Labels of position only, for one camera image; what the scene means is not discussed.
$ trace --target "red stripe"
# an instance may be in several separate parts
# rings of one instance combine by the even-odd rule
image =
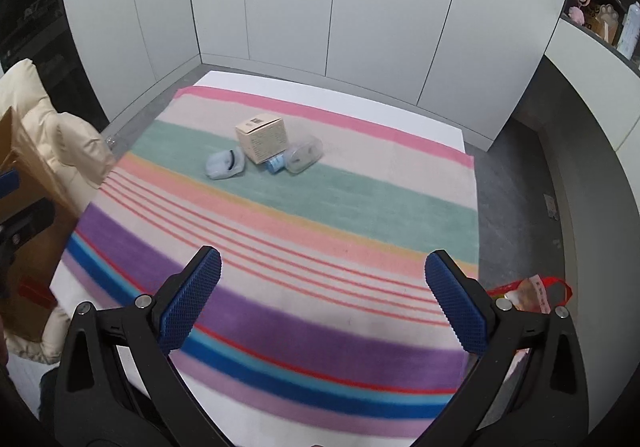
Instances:
[[[326,380],[327,382],[335,382],[340,383],[341,385],[348,385],[351,387],[360,387],[362,389],[371,389],[373,391],[386,391],[388,393],[402,393],[405,395],[452,395],[457,390],[456,389],[409,389],[404,387],[393,387],[391,385],[376,385],[372,383],[363,383],[363,382],[354,382],[353,380],[346,379],[338,379],[337,377],[332,377],[330,375],[325,375],[323,373],[316,373],[315,371],[311,371],[309,369],[305,369],[303,367],[293,366],[292,364],[287,364],[282,361],[277,361],[271,359],[270,357],[264,356],[260,353],[256,353],[255,351],[251,351],[248,348],[245,348],[242,345],[239,345],[222,335],[219,335],[215,332],[212,332],[209,329],[204,328],[203,326],[196,324],[194,328],[198,329],[198,331],[203,332],[205,335],[213,338],[213,340],[217,340],[230,346],[236,350],[242,351],[247,355],[251,355],[256,359],[260,359],[261,361],[273,364],[274,366],[282,367],[283,369],[288,369],[289,371],[295,371],[300,375],[308,375],[309,377],[314,377],[315,379]]]
[[[124,193],[122,193],[120,191],[117,191],[117,189],[114,189],[111,185],[105,186],[104,188],[105,189],[107,189],[107,188],[113,189],[114,192],[116,192],[118,195],[122,196],[123,198],[129,200],[132,203],[135,203],[136,205],[140,205],[137,200],[131,198],[130,196],[127,196],[126,194],[124,194]],[[155,205],[160,207],[162,210],[166,210],[162,206],[159,206],[158,204],[155,204]],[[204,241],[209,241],[209,239],[210,239],[208,236],[203,236],[201,234],[197,234],[194,231],[191,231],[190,229],[187,229],[185,227],[182,227],[181,225],[178,225],[177,223],[175,223],[175,222],[171,221],[170,219],[162,216],[161,214],[158,214],[158,212],[152,211],[148,207],[145,207],[145,209],[146,209],[146,211],[148,211],[149,213],[153,214],[154,216],[156,216],[158,218],[161,218],[161,220],[166,221],[167,223],[174,225],[176,228],[180,229],[181,231],[183,231],[185,233],[190,234],[193,237],[197,237],[198,239],[202,239]],[[181,218],[179,216],[178,216],[178,218],[184,220],[185,222],[187,222],[189,224],[191,223],[189,220],[186,220],[185,218]],[[232,241],[236,245],[238,245],[240,247],[243,247],[242,243],[238,243],[237,241],[229,239],[226,236],[222,236],[221,234],[216,234],[215,232],[209,231],[205,227],[200,227],[200,228],[203,229],[204,231],[206,231],[207,233],[214,234],[217,237],[220,237],[222,239],[226,239],[228,241]],[[273,265],[269,265],[268,263],[263,263],[262,261],[259,261],[258,259],[255,259],[254,257],[248,257],[247,255],[244,255],[244,254],[242,254],[240,252],[236,252],[234,250],[227,249],[226,247],[223,248],[222,245],[218,245],[218,246],[220,247],[221,250],[226,250],[226,252],[229,252],[229,253],[232,253],[233,255],[241,257],[242,259],[245,259],[246,261],[250,261],[252,263],[257,263],[258,265],[266,267],[266,268],[268,268],[270,270],[277,271],[279,273],[282,273],[282,274],[287,275],[289,277],[293,277],[293,278],[298,279],[300,281],[304,281],[305,283],[310,283],[310,284],[314,284],[316,286],[320,286],[320,287],[325,288],[327,290],[332,290],[332,291],[336,291],[338,293],[342,293],[342,294],[345,294],[345,295],[350,295],[352,297],[357,297],[359,299],[365,299],[365,300],[370,300],[370,301],[378,302],[378,303],[382,303],[382,304],[388,304],[389,306],[396,306],[398,308],[404,308],[404,309],[407,309],[407,310],[414,310],[414,311],[419,311],[419,312],[424,312],[424,313],[432,313],[434,315],[442,315],[442,311],[441,310],[429,310],[429,309],[426,309],[426,308],[421,308],[421,307],[417,307],[417,306],[410,306],[410,305],[402,304],[402,303],[395,302],[395,301],[379,299],[378,297],[372,297],[370,295],[360,294],[360,293],[357,293],[357,292],[354,292],[354,291],[351,291],[351,290],[345,290],[343,288],[338,288],[338,287],[335,287],[335,286],[331,286],[329,284],[320,283],[319,281],[314,281],[312,279],[307,279],[306,277],[303,277],[302,275],[298,275],[298,274],[290,272],[288,270],[283,270],[283,269],[275,267]],[[261,250],[252,249],[251,247],[247,247],[247,248],[249,248],[250,250],[252,250],[255,253],[262,253],[264,255],[269,255],[269,254],[266,254],[266,253],[262,252]],[[278,258],[275,257],[275,256],[270,256],[270,257],[272,257],[273,259],[278,260]],[[341,281],[341,279],[339,277],[337,277],[337,276],[333,276],[333,277],[335,279],[338,279],[338,280]]]
[[[141,214],[139,211],[136,211],[133,207],[130,207],[129,205],[123,203],[120,199],[118,199],[114,195],[108,193],[105,189],[102,189],[102,192],[104,192],[105,196],[108,196],[109,198],[113,199],[113,201],[115,201],[119,205],[122,205],[124,208],[128,209],[130,212],[132,212],[133,214],[135,214],[139,218],[147,221],[148,223],[150,223],[154,227],[160,229],[162,232],[165,232],[165,233],[169,234],[170,236],[175,237],[179,241],[182,241],[183,243],[185,243],[185,244],[187,244],[187,245],[189,245],[191,247],[199,247],[200,246],[197,243],[189,241],[189,240],[185,239],[184,237],[179,236],[178,234],[175,234],[174,232],[170,231],[167,228],[161,227],[155,221],[150,220],[145,215]],[[354,308],[354,309],[362,310],[362,311],[365,311],[365,312],[368,312],[368,313],[374,313],[374,314],[382,315],[382,316],[386,316],[386,317],[392,317],[392,318],[395,318],[395,319],[401,319],[401,320],[411,321],[411,322],[426,323],[426,324],[433,324],[433,325],[436,325],[436,326],[445,326],[445,327],[449,326],[449,324],[447,322],[433,321],[433,320],[430,320],[430,319],[418,319],[418,318],[414,318],[414,317],[408,317],[408,316],[404,316],[404,315],[398,315],[398,314],[394,314],[394,313],[384,312],[382,310],[376,310],[376,309],[373,309],[373,308],[368,308],[366,306],[359,306],[359,305],[356,305],[356,304],[343,302],[343,301],[340,301],[340,300],[337,300],[337,299],[332,299],[330,297],[326,297],[324,295],[316,294],[316,293],[310,292],[308,290],[299,288],[297,286],[294,286],[294,285],[291,285],[291,284],[288,284],[288,283],[284,283],[284,281],[279,281],[277,279],[272,279],[272,278],[267,277],[267,276],[265,276],[265,275],[263,275],[261,273],[253,271],[253,270],[251,270],[249,268],[243,267],[242,265],[238,265],[235,262],[230,261],[228,259],[225,260],[225,263],[228,263],[229,265],[232,265],[233,267],[236,267],[239,270],[244,271],[245,273],[254,275],[256,277],[260,277],[260,278],[262,278],[262,279],[264,279],[266,281],[270,281],[271,283],[275,283],[275,284],[278,284],[280,286],[287,287],[287,288],[289,288],[289,289],[291,289],[293,291],[302,293],[304,295],[315,297],[316,299],[325,300],[327,302],[335,303],[335,304],[338,304],[338,305],[341,305],[341,306]]]
[[[113,269],[113,271],[117,272],[118,275],[124,278],[124,280],[127,281],[127,283],[129,283],[131,286],[133,286],[133,288],[135,288],[136,290],[140,290],[141,293],[146,293],[146,289],[140,286],[132,277],[130,277],[129,274],[127,274],[127,272],[125,272],[124,270],[120,270],[120,268],[117,267],[115,263],[113,263],[107,256],[103,255],[100,252],[100,249],[94,244],[94,242],[92,242],[92,240],[90,240],[77,229],[75,232],[78,236],[80,236],[82,241],[84,241],[87,246],[89,246],[94,251],[94,254],[100,257],[100,259],[107,265],[109,265]]]
[[[94,253],[100,257],[100,259],[102,261],[104,261],[105,263],[107,263],[112,269],[113,271],[115,271],[118,275],[122,276],[122,278],[124,280],[127,281],[127,283],[131,284],[135,289],[140,290],[140,292],[144,292],[144,288],[142,288],[140,285],[138,285],[137,283],[135,283],[123,270],[121,270],[119,267],[117,267],[116,265],[114,265],[110,260],[108,260],[108,258],[106,258],[104,255],[102,255],[100,253],[100,251],[96,248],[95,244],[93,244],[91,242],[90,239],[87,239],[82,233],[80,233],[79,231],[76,231],[76,234],[78,234],[78,236],[80,236],[80,238],[82,239],[82,241],[84,241],[87,246],[89,246]],[[288,369],[290,371],[294,371],[295,373],[299,373],[301,375],[308,375],[309,377],[314,377],[316,379],[321,379],[321,380],[326,380],[328,382],[335,382],[335,383],[340,383],[342,385],[350,385],[353,387],[361,387],[363,389],[372,389],[373,391],[388,391],[390,393],[402,393],[402,394],[408,394],[408,395],[448,395],[448,394],[453,394],[456,392],[456,389],[409,389],[409,388],[404,388],[404,387],[393,387],[393,386],[387,386],[387,385],[374,385],[374,384],[369,384],[369,383],[363,383],[363,382],[354,382],[353,380],[346,380],[346,379],[339,379],[337,377],[332,377],[330,375],[325,375],[323,373],[318,373],[316,371],[312,371],[310,369],[305,369],[303,367],[298,367],[298,366],[294,366],[292,364],[288,364],[288,363],[284,363],[282,361],[278,361],[276,359],[272,359],[271,357],[268,357],[266,355],[263,355],[261,353],[258,353],[256,351],[250,350],[249,348],[246,348],[242,345],[239,345],[238,343],[223,337],[222,335],[219,335],[217,333],[215,333],[214,331],[209,330],[208,328],[200,325],[200,324],[194,324],[193,326],[194,328],[196,328],[197,330],[199,330],[200,332],[208,335],[209,337],[212,337],[214,340],[220,341],[232,348],[235,348],[236,350],[242,351],[243,353],[246,353],[247,355],[250,355],[256,359],[260,359],[261,361],[264,361],[266,363],[269,364],[273,364],[274,366],[278,366],[278,367],[282,367],[284,369]]]
[[[25,275],[21,278],[20,285],[28,287],[35,293],[39,294],[39,296],[49,299],[57,304],[56,298],[51,293],[48,284],[41,283],[40,281],[33,279],[30,275]]]
[[[58,302],[55,299],[50,299],[39,292],[35,291],[29,286],[20,283],[18,285],[18,295],[24,297],[25,299],[30,300],[31,302],[37,304],[38,306],[42,306],[47,310],[52,310],[56,307]]]
[[[422,297],[416,297],[414,295],[404,294],[404,293],[400,293],[400,292],[394,292],[392,290],[387,290],[387,289],[384,289],[384,288],[378,288],[378,287],[375,287],[375,286],[369,286],[369,285],[364,284],[364,283],[358,283],[357,281],[351,281],[350,279],[344,279],[344,278],[338,277],[336,275],[332,275],[330,273],[326,273],[326,272],[323,272],[323,271],[320,271],[320,270],[316,270],[314,268],[305,267],[304,265],[300,265],[298,263],[294,263],[293,261],[288,261],[286,259],[282,259],[280,257],[277,257],[276,255],[272,255],[272,254],[270,254],[268,252],[264,252],[262,250],[255,249],[254,247],[251,247],[250,245],[247,245],[245,243],[241,243],[240,241],[236,241],[235,239],[233,239],[231,237],[225,236],[224,234],[219,234],[216,231],[213,231],[213,230],[211,230],[211,229],[209,229],[207,227],[204,227],[204,226],[202,226],[202,225],[200,225],[198,223],[195,223],[195,222],[193,222],[191,220],[188,220],[187,218],[184,218],[183,216],[181,216],[181,215],[179,215],[179,214],[177,214],[175,212],[170,211],[167,207],[164,207],[164,206],[158,204],[157,202],[154,202],[150,198],[148,198],[148,197],[146,197],[146,196],[144,196],[144,195],[142,195],[140,193],[137,193],[137,192],[133,191],[132,189],[128,188],[127,186],[123,185],[122,183],[118,182],[117,180],[114,180],[113,178],[109,177],[107,180],[105,180],[105,183],[106,184],[115,183],[115,184],[119,185],[121,188],[123,188],[124,190],[134,194],[135,196],[138,196],[138,197],[142,198],[143,200],[145,200],[146,202],[150,203],[151,205],[154,205],[155,207],[158,207],[159,209],[162,209],[163,211],[166,211],[169,214],[174,215],[175,217],[179,218],[182,221],[187,222],[190,225],[193,225],[194,227],[197,227],[197,228],[199,228],[199,229],[201,229],[203,231],[206,231],[209,234],[213,234],[214,236],[220,237],[222,239],[226,239],[226,241],[230,241],[231,243],[237,245],[238,247],[242,247],[243,249],[251,250],[252,252],[260,253],[261,255],[265,255],[270,259],[274,259],[275,261],[280,261],[281,263],[284,263],[284,264],[289,265],[291,267],[301,268],[302,270],[306,270],[306,271],[314,273],[316,275],[320,275],[322,277],[328,277],[329,279],[333,279],[334,281],[342,281],[343,283],[353,284],[354,286],[367,288],[367,289],[370,289],[370,290],[386,293],[386,294],[389,294],[389,295],[395,295],[395,296],[398,296],[398,297],[403,297],[405,299],[413,299],[413,300],[417,300],[417,301],[425,302],[425,303],[430,303],[430,304],[437,304],[437,302],[435,300],[433,300],[433,299],[424,299]],[[110,187],[113,188],[114,191],[116,191],[116,192],[122,192],[119,189],[115,188],[114,186],[110,185]],[[155,195],[155,196],[156,196],[156,198],[159,198],[159,199],[161,199],[163,201],[166,201],[166,202],[170,203],[171,205],[173,205],[175,207],[182,208],[180,205],[175,204],[173,202],[170,202],[169,200],[166,200],[165,198],[163,198],[163,197],[161,197],[159,195]],[[206,218],[204,216],[200,216],[200,215],[196,214],[193,211],[189,211],[189,210],[185,210],[185,211],[189,212],[191,215],[193,215],[195,217],[198,217],[198,218],[201,218],[203,220],[207,220],[207,221],[209,221],[211,223],[214,223],[212,220],[209,220],[209,218]],[[240,233],[240,232],[237,232],[237,233],[241,234],[241,235],[244,235],[244,236],[248,237],[249,239],[253,239],[249,234],[244,234],[244,233]],[[255,241],[261,241],[263,244],[265,244],[267,246],[271,246],[270,243],[268,243],[267,241],[261,240],[261,239],[256,239]],[[336,268],[337,270],[343,270],[340,267],[334,267],[334,268]]]
[[[195,217],[201,218],[201,219],[205,220],[206,222],[211,223],[213,225],[217,225],[219,227],[222,227],[223,229],[225,229],[227,231],[231,231],[233,233],[239,234],[242,237],[247,237],[248,239],[252,239],[252,240],[257,241],[258,243],[261,243],[263,245],[267,245],[269,247],[273,247],[274,249],[280,250],[281,252],[290,253],[291,255],[297,255],[298,257],[302,257],[303,259],[307,259],[308,261],[319,263],[319,264],[321,264],[321,265],[323,265],[325,267],[330,267],[330,268],[335,268],[336,270],[346,271],[346,272],[352,273],[354,275],[359,275],[361,277],[368,277],[369,279],[375,279],[376,281],[383,281],[384,283],[397,284],[399,286],[404,286],[406,288],[411,288],[412,290],[425,291],[425,292],[431,293],[431,290],[426,286],[417,286],[415,284],[404,283],[402,281],[396,281],[394,279],[387,279],[386,277],[382,277],[382,276],[379,276],[379,275],[374,275],[374,274],[370,274],[370,273],[361,272],[361,271],[358,271],[358,270],[353,270],[353,268],[341,267],[340,265],[336,265],[334,263],[331,263],[330,261],[324,261],[322,259],[318,259],[316,257],[311,257],[310,255],[306,255],[306,254],[298,252],[296,250],[287,249],[286,247],[282,247],[280,245],[277,245],[276,243],[270,243],[270,242],[268,242],[268,241],[266,241],[264,239],[260,239],[260,237],[255,237],[255,236],[252,236],[251,234],[244,233],[244,232],[242,232],[242,231],[240,231],[238,229],[230,227],[229,225],[225,225],[224,223],[217,222],[215,220],[212,220],[211,218],[207,218],[206,216],[198,214],[197,212],[195,212],[195,211],[193,211],[193,210],[191,210],[191,209],[189,209],[187,207],[183,207],[182,205],[177,204],[174,201],[172,201],[170,199],[167,199],[164,196],[161,196],[161,195],[157,194],[156,192],[152,191],[151,189],[148,189],[145,186],[142,186],[142,185],[138,184],[137,182],[134,182],[133,180],[130,180],[129,178],[124,176],[122,173],[120,173],[120,171],[116,171],[116,170],[111,171],[111,173],[108,176],[107,180],[113,180],[112,176],[113,176],[114,173],[116,173],[118,176],[120,176],[123,180],[126,180],[129,183],[132,183],[133,185],[135,185],[136,187],[142,189],[143,191],[146,191],[146,192],[156,196],[156,198],[159,198],[159,199],[163,200],[164,202],[177,207],[178,209],[184,210],[188,214],[191,214],[191,215],[193,215]],[[419,298],[417,298],[415,296],[411,296],[409,298],[410,299],[421,300],[421,301],[425,301],[425,302],[436,302],[435,300],[432,300],[432,299],[419,299]]]

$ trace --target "brown paper bag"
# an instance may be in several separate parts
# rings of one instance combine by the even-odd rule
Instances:
[[[17,250],[7,280],[10,297],[0,299],[6,330],[39,342],[56,306],[49,284],[78,215],[12,108],[0,119],[0,173],[10,169],[18,171],[20,187],[0,198],[0,222],[40,198],[51,200],[56,211],[53,224]]]

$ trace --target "metal screw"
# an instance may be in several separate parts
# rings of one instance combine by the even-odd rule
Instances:
[[[89,310],[91,310],[91,303],[88,301],[81,302],[76,308],[76,312],[78,312],[79,315],[84,315],[89,312]]]
[[[506,297],[500,297],[495,300],[495,305],[502,311],[507,311],[513,308],[513,303]]]
[[[561,319],[566,319],[569,317],[569,310],[567,310],[564,306],[556,306],[556,315],[558,315]]]
[[[146,308],[151,304],[151,296],[147,294],[136,297],[136,306],[138,308]]]

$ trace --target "pink plush toy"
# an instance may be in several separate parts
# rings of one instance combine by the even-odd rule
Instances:
[[[584,25],[584,13],[578,7],[570,7],[569,8],[569,17],[572,19],[574,23],[579,24],[580,26]]]

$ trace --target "red plastic bag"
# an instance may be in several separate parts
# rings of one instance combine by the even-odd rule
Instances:
[[[494,299],[506,297],[519,310],[550,313],[551,307],[549,306],[546,289],[556,283],[564,286],[564,299],[560,304],[565,305],[574,293],[571,287],[558,277],[540,277],[539,275],[534,275],[521,281],[515,281],[514,283],[487,290],[486,292]]]

